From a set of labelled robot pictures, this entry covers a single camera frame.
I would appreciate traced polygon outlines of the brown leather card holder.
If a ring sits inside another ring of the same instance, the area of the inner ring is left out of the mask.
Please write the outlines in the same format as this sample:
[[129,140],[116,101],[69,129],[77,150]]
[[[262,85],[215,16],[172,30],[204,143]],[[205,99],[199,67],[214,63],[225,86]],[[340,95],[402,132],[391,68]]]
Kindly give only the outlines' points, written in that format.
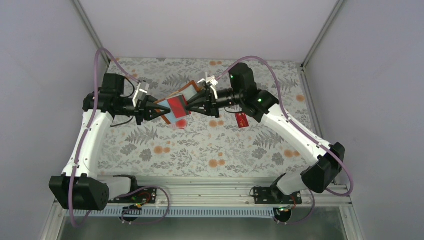
[[192,112],[186,109],[188,105],[187,101],[194,97],[199,91],[200,88],[197,83],[192,80],[174,94],[156,101],[155,103],[157,105],[170,109],[170,113],[161,116],[165,123],[167,125],[175,124],[191,115]]

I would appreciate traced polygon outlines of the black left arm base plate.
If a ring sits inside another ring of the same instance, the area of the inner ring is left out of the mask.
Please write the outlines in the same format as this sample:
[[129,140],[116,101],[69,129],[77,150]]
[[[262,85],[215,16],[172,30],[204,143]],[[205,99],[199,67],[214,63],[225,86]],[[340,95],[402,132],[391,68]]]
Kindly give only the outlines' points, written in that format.
[[109,203],[130,204],[130,205],[155,204],[157,192],[158,192],[157,188],[149,187],[149,188],[143,189],[141,191],[138,191],[137,193],[134,193],[130,196],[114,198],[114,199],[110,200]]

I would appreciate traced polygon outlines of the left aluminium corner post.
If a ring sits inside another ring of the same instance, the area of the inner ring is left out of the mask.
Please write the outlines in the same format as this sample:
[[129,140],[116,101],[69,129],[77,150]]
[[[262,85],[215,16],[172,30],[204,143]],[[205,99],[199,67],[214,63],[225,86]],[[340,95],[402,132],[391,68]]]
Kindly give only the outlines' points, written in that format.
[[94,43],[94,45],[96,46],[97,49],[103,48],[103,44],[98,36],[98,34],[96,33],[96,30],[94,28],[94,26],[92,25],[88,14],[86,13],[82,3],[80,0],[71,0],[70,1],[75,10],[77,11],[79,18],[82,21],[82,24],[84,25],[85,29],[87,30],[88,34],[90,35],[90,38],[92,40],[92,42]]

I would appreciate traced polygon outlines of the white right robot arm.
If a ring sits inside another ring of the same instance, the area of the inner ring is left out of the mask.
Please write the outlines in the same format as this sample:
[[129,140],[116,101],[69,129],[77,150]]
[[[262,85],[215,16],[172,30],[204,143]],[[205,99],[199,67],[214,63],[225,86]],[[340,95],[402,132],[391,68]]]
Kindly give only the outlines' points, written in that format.
[[293,146],[306,161],[300,173],[284,173],[273,183],[284,195],[311,190],[321,194],[342,171],[345,148],[314,134],[297,121],[279,100],[257,87],[254,72],[245,63],[235,64],[229,71],[231,87],[216,90],[214,76],[199,81],[203,89],[187,101],[188,111],[219,117],[219,110],[238,105],[247,116],[275,131]]

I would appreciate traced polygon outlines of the bright red credit card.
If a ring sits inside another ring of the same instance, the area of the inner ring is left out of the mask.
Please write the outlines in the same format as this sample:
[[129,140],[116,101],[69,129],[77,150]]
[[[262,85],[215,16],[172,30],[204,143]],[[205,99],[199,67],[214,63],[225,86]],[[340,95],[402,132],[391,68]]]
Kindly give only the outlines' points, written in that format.
[[190,111],[186,110],[187,101],[184,95],[172,96],[166,100],[169,103],[171,112],[176,119],[189,116]]

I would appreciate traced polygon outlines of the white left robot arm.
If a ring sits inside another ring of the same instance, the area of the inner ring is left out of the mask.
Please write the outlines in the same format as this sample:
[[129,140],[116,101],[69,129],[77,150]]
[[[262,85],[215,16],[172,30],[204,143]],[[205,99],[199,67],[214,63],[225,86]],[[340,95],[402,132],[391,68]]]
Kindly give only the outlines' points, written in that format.
[[147,94],[148,83],[136,88],[133,98],[124,96],[127,78],[106,73],[97,91],[83,101],[82,125],[73,153],[59,176],[52,176],[49,188],[66,210],[102,211],[108,202],[138,188],[132,175],[101,176],[100,153],[116,116],[134,117],[137,125],[169,114]]

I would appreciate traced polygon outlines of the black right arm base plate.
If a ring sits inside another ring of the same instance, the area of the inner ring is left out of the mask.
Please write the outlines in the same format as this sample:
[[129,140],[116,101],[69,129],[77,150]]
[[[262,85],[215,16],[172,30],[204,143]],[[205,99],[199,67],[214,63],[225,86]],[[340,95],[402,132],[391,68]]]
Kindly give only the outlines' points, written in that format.
[[256,205],[300,205],[303,203],[301,193],[283,194],[276,187],[254,186],[249,191]]

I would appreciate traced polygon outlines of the dark red credit card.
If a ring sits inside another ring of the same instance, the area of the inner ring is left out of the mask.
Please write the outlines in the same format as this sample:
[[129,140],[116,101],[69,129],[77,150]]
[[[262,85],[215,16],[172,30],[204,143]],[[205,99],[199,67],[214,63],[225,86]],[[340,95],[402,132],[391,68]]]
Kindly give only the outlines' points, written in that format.
[[249,122],[245,113],[236,113],[235,119],[240,129],[249,127]]

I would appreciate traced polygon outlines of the aluminium mounting rail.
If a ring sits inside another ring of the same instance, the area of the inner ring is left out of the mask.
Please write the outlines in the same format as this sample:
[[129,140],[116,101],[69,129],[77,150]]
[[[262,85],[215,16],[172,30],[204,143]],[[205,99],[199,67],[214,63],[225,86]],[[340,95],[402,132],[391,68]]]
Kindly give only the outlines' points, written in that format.
[[[276,177],[177,177],[136,176],[141,186],[158,186],[169,195],[171,207],[266,207],[255,204],[250,191],[254,186],[268,187]],[[152,207],[166,207],[167,198],[159,190]],[[302,203],[296,208],[311,207],[312,194],[301,190]],[[335,196],[327,191],[313,194],[316,207],[352,207],[350,197]]]

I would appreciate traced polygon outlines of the aluminium corner frame post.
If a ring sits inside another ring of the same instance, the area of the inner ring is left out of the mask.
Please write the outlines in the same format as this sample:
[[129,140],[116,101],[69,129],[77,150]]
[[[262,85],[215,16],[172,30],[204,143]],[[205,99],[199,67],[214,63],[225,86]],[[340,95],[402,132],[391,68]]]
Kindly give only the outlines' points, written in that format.
[[326,21],[324,22],[324,25],[322,26],[321,30],[319,31],[315,41],[313,42],[311,48],[309,49],[305,59],[300,64],[300,67],[303,72],[306,71],[306,68],[310,61],[312,60],[316,50],[319,48],[322,40],[324,39],[325,35],[327,34],[329,28],[332,26],[333,22],[335,21],[336,17],[339,14],[339,11],[343,7],[345,1],[344,0],[337,0],[335,5],[333,6],[330,14],[328,15]]

